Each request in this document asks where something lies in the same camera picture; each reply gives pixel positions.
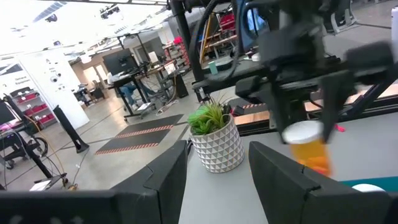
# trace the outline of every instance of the white geometric pot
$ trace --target white geometric pot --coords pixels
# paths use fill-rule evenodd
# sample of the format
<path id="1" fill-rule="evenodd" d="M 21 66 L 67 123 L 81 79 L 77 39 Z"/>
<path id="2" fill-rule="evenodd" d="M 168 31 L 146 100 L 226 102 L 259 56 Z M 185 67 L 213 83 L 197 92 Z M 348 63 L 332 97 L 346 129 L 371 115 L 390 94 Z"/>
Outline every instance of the white geometric pot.
<path id="1" fill-rule="evenodd" d="M 244 159 L 242 140 L 231 115 L 222 129 L 202 136 L 191 135 L 191 140 L 202 165 L 209 172 L 230 171 Z"/>

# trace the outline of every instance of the teal object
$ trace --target teal object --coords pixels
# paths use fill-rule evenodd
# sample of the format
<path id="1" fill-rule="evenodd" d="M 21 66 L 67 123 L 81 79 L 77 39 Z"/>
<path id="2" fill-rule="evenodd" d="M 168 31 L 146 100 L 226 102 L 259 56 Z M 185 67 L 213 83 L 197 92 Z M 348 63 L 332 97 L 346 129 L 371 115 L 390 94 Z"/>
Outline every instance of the teal object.
<path id="1" fill-rule="evenodd" d="M 213 74 L 213 75 L 217 75 L 218 74 L 216 62 L 210 62 L 209 63 L 209 68 L 210 68 L 211 74 Z"/>
<path id="2" fill-rule="evenodd" d="M 398 192 L 398 177 L 380 177 L 361 180 L 346 180 L 341 183 L 354 187 L 357 184 L 372 184 L 381 187 L 385 191 Z"/>

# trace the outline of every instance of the red striped mat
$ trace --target red striped mat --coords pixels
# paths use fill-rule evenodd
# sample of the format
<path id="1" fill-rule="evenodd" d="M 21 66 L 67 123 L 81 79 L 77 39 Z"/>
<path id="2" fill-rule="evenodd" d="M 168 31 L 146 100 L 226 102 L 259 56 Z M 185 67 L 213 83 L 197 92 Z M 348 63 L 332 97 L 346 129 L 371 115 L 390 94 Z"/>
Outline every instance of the red striped mat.
<path id="1" fill-rule="evenodd" d="M 253 108 L 253 107 L 263 106 L 263 105 L 265 105 L 265 103 L 259 103 L 259 104 L 257 104 L 257 105 L 254 105 L 254 104 L 244 105 L 244 106 L 242 106 L 242 108 L 243 108 L 243 109 L 248 109 L 248 108 Z"/>
<path id="2" fill-rule="evenodd" d="M 95 154 L 108 154 L 108 153 L 114 153 L 114 152 L 123 152 L 123 151 L 129 151 L 129 150 L 135 150 L 135 149 L 142 149 L 145 147 L 155 147 L 159 143 L 150 143 L 150 144 L 142 144 L 138 146 L 131 146 L 131 147 L 123 147 L 123 148 L 117 148 L 117 149 L 110 149 L 110 150 L 105 150 L 105 151 L 97 151 Z"/>
<path id="3" fill-rule="evenodd" d="M 136 135 L 140 135 L 140 134 L 152 133 L 155 131 L 172 129 L 172 127 L 173 127 L 173 125 L 167 125 L 167 126 L 163 126 L 163 127 L 151 128 L 151 129 L 142 130 L 142 131 L 134 131 L 133 133 L 118 134 L 115 138 L 126 138 L 126 137 L 136 136 Z"/>

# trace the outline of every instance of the green plant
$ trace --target green plant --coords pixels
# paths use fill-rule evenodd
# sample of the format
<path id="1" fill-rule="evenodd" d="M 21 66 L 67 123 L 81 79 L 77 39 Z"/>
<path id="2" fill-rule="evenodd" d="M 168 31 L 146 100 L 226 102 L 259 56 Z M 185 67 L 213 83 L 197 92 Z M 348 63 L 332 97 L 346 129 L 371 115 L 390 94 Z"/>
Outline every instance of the green plant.
<path id="1" fill-rule="evenodd" d="M 225 127 L 229 121 L 229 111 L 228 105 L 223 105 L 211 99 L 188 118 L 192 134 L 210 134 Z"/>

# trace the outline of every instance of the metal rack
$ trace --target metal rack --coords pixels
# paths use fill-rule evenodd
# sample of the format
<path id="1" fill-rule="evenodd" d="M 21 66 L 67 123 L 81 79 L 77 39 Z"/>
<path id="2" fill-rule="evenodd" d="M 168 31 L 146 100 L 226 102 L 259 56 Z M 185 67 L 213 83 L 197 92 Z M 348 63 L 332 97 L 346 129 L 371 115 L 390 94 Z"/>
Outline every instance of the metal rack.
<path id="1" fill-rule="evenodd" d="M 176 60 L 178 67 L 183 67 L 187 70 L 190 68 L 190 62 L 188 58 L 188 53 L 185 50 L 183 44 L 174 44 L 173 42 L 163 46 L 164 52 L 166 54 L 167 60 Z"/>
<path id="2" fill-rule="evenodd" d="M 12 100 L 24 115 L 31 117 L 42 129 L 57 122 L 38 91 L 31 90 L 19 93 L 13 96 Z"/>

